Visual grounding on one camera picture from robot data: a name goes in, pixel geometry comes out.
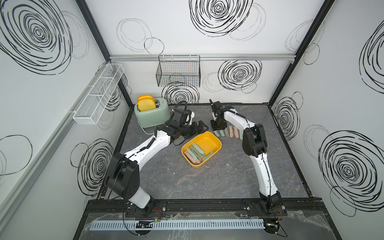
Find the pink handled fruit knife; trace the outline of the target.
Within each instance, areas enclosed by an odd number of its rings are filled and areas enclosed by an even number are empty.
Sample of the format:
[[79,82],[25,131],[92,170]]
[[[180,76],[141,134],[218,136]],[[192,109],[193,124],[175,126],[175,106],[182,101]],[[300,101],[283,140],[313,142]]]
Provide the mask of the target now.
[[229,134],[230,134],[231,138],[234,136],[233,127],[232,126],[229,126]]

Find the brown fruit knife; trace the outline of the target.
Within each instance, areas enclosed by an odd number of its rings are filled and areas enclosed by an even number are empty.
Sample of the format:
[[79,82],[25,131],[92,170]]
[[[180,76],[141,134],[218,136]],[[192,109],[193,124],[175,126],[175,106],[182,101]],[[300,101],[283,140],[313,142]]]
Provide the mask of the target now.
[[235,137],[236,139],[239,139],[240,138],[240,132],[239,132],[239,129],[234,127],[234,134],[235,134]]

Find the light green fruit knife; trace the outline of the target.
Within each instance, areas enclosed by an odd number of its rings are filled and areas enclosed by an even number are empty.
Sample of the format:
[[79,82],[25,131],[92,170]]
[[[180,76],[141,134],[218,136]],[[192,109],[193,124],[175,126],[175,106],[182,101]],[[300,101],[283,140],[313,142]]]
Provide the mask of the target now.
[[192,146],[196,149],[197,152],[200,153],[200,155],[205,155],[205,152],[197,144],[193,144]]

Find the yellow storage box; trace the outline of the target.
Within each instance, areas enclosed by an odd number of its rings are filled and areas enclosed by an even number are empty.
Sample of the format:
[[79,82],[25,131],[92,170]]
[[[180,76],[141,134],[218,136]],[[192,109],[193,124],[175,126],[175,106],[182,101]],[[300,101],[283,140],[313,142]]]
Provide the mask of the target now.
[[[188,152],[188,149],[190,150],[190,146],[192,146],[193,144],[197,144],[205,152],[205,156],[208,155],[210,152],[215,152],[215,153],[203,163],[202,163],[202,160],[199,160],[198,158],[196,158],[196,161],[200,161],[200,163],[193,165],[184,154],[185,151]],[[196,137],[191,139],[189,142],[187,142],[185,145],[183,145],[182,155],[193,168],[200,168],[202,165],[204,165],[206,162],[212,159],[221,150],[221,148],[222,148],[222,142],[219,140],[219,138],[216,137],[216,135],[214,135],[212,132],[208,131],[203,134],[197,135]]]

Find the green handled fruit knife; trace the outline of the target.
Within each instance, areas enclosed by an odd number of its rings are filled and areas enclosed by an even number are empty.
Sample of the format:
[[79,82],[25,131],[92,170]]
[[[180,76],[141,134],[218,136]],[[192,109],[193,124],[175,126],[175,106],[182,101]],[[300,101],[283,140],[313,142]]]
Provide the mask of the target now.
[[196,157],[197,157],[199,160],[202,160],[202,155],[201,155],[201,153],[200,153],[194,146],[190,146],[190,150],[196,155]]

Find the mint knife crosswise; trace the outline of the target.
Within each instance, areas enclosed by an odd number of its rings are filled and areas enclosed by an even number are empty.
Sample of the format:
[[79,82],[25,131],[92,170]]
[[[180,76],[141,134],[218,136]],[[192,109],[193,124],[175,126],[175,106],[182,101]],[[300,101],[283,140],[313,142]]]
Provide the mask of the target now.
[[210,152],[208,155],[206,155],[203,159],[202,159],[202,163],[205,162],[206,160],[208,160],[215,152]]

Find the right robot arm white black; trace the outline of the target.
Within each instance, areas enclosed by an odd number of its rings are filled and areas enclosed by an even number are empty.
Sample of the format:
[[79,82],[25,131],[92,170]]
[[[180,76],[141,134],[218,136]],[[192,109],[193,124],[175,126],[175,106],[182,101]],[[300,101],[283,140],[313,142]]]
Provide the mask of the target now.
[[281,194],[273,180],[268,163],[267,138],[264,126],[249,121],[239,114],[231,105],[217,102],[210,103],[213,119],[212,130],[224,130],[228,123],[243,132],[242,148],[254,165],[259,181],[260,208],[265,215],[271,215],[278,211],[282,205]]

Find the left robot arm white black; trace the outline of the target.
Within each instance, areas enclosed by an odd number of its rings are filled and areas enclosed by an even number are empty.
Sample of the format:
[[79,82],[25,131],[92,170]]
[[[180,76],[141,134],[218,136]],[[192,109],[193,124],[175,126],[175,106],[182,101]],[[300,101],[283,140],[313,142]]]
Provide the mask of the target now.
[[170,118],[156,126],[150,138],[131,151],[113,154],[103,185],[123,200],[140,209],[146,209],[152,204],[153,198],[141,187],[140,170],[152,157],[179,137],[186,141],[209,130],[203,121],[194,122],[193,118],[194,113],[188,109],[186,101],[177,103]]

